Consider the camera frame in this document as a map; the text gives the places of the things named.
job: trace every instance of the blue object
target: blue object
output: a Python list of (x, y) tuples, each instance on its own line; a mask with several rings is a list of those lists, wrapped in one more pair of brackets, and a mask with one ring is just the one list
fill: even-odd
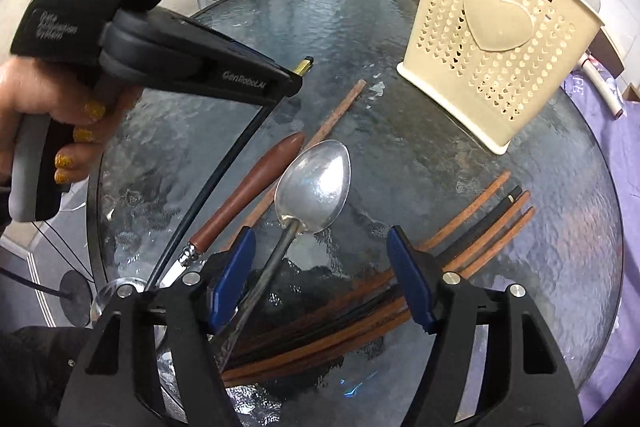
[(209, 327), (215, 333), (219, 333), (234, 316), (254, 263), (255, 232), (249, 228), (243, 230), (231, 247), (231, 260), (210, 294)]
[(436, 322), (432, 312), (433, 298), (412, 252), (413, 248), (407, 244), (396, 227), (389, 230), (386, 235), (386, 254), (402, 288), (404, 299), (414, 321), (425, 331), (430, 331)]

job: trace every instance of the floor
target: floor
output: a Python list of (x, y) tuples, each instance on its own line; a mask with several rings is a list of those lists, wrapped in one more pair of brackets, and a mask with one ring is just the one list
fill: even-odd
[[(0, 247), (0, 266), (31, 279), (27, 261)], [(0, 331), (8, 333), (25, 326), (46, 326), (36, 292), (0, 276)]]
[[(29, 245), (28, 250), (32, 254), (33, 266), (40, 284), (58, 289), (62, 276), (71, 267), (91, 279), (90, 272), (84, 269), (84, 267), (90, 269), (84, 225), (85, 199), (86, 184), (75, 185), (72, 192), (63, 198), (63, 211), (51, 221), (68, 247), (47, 223), (40, 225), (42, 233), (37, 233)], [(82, 264), (74, 258), (69, 247)], [(0, 266), (26, 279), (34, 280), (27, 261), (1, 248)], [(95, 296), (95, 285), (91, 283), (90, 287)], [(45, 314), (49, 316), (49, 325), (71, 326), (62, 312), (60, 300), (57, 297), (41, 294), (41, 299), (42, 306), (41, 302), (38, 302), (35, 290), (0, 277), (0, 331), (13, 331), (33, 325), (47, 326)]]

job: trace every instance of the spoon handle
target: spoon handle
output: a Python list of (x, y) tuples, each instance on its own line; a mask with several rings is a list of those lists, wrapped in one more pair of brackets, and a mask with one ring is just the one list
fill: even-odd
[(260, 193), (276, 181), (296, 159), (305, 135), (297, 132), (269, 149), (249, 171), (225, 203), (190, 239), (198, 253), (205, 253), (220, 233)]
[(234, 350), (236, 342), (242, 333), (242, 328), (246, 324), (247, 320), (251, 316), (251, 312), (254, 310), (255, 305), (260, 301), (267, 288), (271, 285), (276, 273), (280, 268), (280, 264), (284, 260), (284, 256), (287, 254), (287, 250), (293, 243), (293, 240), (298, 235), (300, 229), (300, 221), (297, 219), (291, 219), (287, 228), (282, 231), (280, 239), (277, 245), (271, 252), (267, 263), (264, 265), (258, 281), (254, 287), (251, 288), (249, 293), (238, 304), (238, 311), (231, 319), (228, 325), (220, 331), (219, 335), (213, 337), (212, 345), (214, 346), (216, 365), (220, 373), (224, 371), (226, 363), (231, 356), (231, 352)]

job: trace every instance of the screw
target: screw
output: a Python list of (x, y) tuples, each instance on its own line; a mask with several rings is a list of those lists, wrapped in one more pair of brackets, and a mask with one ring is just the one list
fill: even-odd
[(526, 289), (524, 289), (524, 286), (520, 286), (519, 284), (512, 284), (511, 286), (509, 286), (509, 291), (514, 297), (524, 297), (527, 293)]
[(460, 275), (455, 272), (446, 272), (446, 274), (442, 276), (442, 280), (447, 284), (456, 285), (460, 283)]
[(123, 284), (117, 289), (116, 293), (118, 294), (118, 297), (122, 297), (124, 299), (125, 297), (129, 297), (129, 295), (133, 293), (134, 289), (135, 288), (130, 284)]
[(182, 282), (187, 286), (193, 286), (200, 282), (200, 274), (198, 272), (188, 272), (182, 276)]

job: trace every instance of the textured glass tabletop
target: textured glass tabletop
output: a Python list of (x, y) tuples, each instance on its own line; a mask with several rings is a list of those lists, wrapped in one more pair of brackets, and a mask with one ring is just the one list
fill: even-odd
[[(284, 100), (241, 153), (191, 232), (218, 208), (255, 161), (295, 131), (312, 136), (358, 79), (367, 87), (330, 137), (351, 152), (347, 204), (325, 232), (287, 255), (264, 324), (291, 321), (357, 280), (388, 268), (385, 235), (401, 225), (431, 237), (501, 172), (530, 190), (532, 221), (472, 281), (533, 295), (576, 385), (609, 336), (622, 277), (622, 226), (614, 186), (587, 124), (558, 90), (542, 113), (496, 156), (396, 72), (418, 0), (225, 0), (197, 19), (293, 68), (315, 64), (300, 93)], [(148, 277), (204, 181), (255, 107), (147, 90), (106, 152), (97, 191), (100, 254), (109, 279)], [(221, 246), (250, 210), (216, 242)], [(260, 268), (280, 233), (273, 209), (255, 227)], [(482, 330), (478, 337), (482, 340)], [(417, 388), (431, 339), (413, 323), (302, 375), (230, 391), (246, 425), (399, 425)], [(473, 371), (481, 370), (475, 360)], [(461, 415), (473, 412), (463, 403)]]

